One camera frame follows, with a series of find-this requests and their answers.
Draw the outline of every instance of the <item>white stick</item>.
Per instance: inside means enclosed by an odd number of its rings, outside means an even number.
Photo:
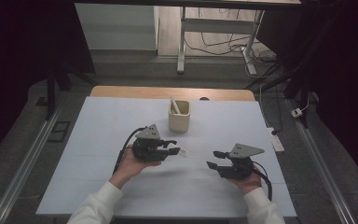
[[[175,108],[176,114],[181,114],[181,113],[180,113],[180,110],[179,110],[179,107],[178,107],[178,105],[176,104],[176,101],[175,101],[175,99],[173,98],[173,96],[171,96],[171,102],[172,102],[172,104],[173,104],[173,108]]]

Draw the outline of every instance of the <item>forearm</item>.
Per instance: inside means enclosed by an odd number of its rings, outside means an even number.
[[[281,211],[276,203],[272,203],[262,188],[245,194],[243,199],[248,205],[247,214],[250,224],[255,223],[284,223]]]
[[[85,201],[71,215],[68,223],[109,223],[113,217],[113,209],[123,193],[109,181]]]

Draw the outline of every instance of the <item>white metal desk leg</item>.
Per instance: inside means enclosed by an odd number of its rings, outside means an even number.
[[[181,27],[180,27],[180,43],[178,53],[177,73],[185,72],[185,28],[186,28],[186,8],[181,7]]]
[[[260,25],[260,21],[261,21],[261,17],[263,16],[264,11],[258,11],[256,17],[255,17],[255,22],[254,22],[254,26],[253,26],[253,30],[251,32],[251,35],[249,36],[248,39],[248,43],[246,44],[246,48],[242,49],[242,55],[243,58],[246,61],[246,67],[248,68],[249,74],[251,76],[254,76],[257,74],[257,72],[255,71],[255,66],[252,62],[252,58],[251,58],[251,49],[252,49],[252,45],[255,41],[255,35],[257,34],[257,30],[258,30],[258,26]]]

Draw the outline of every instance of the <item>wooden floor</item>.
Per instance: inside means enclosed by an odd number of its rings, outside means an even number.
[[[158,30],[158,56],[177,56],[180,41],[180,8],[179,7],[159,7],[159,30]],[[242,20],[253,21],[255,18],[254,10],[238,10],[225,8],[197,8],[188,7],[186,9],[187,18],[208,18],[219,20]],[[201,50],[210,51],[219,54],[218,56],[226,57],[242,57],[239,49],[227,54],[221,54],[231,51],[237,45],[245,45],[248,35],[233,34],[208,34],[208,33],[186,33],[185,39],[187,44],[193,48],[186,46],[186,56],[215,56]],[[216,43],[227,42],[221,45],[208,46]],[[266,50],[267,48],[255,41],[253,50],[257,52]]]

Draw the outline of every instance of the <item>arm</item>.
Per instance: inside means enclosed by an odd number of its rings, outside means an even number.
[[[247,218],[250,224],[284,223],[281,211],[276,203],[272,203],[261,187],[260,176],[252,173],[243,180],[228,179],[244,194],[243,199],[248,206]]]
[[[89,195],[85,201],[71,215],[68,223],[109,223],[113,217],[115,204],[123,193],[121,188],[131,178],[141,173],[148,166],[157,166],[161,162],[139,161],[133,156],[131,147],[127,147],[117,171],[109,181],[95,193]]]

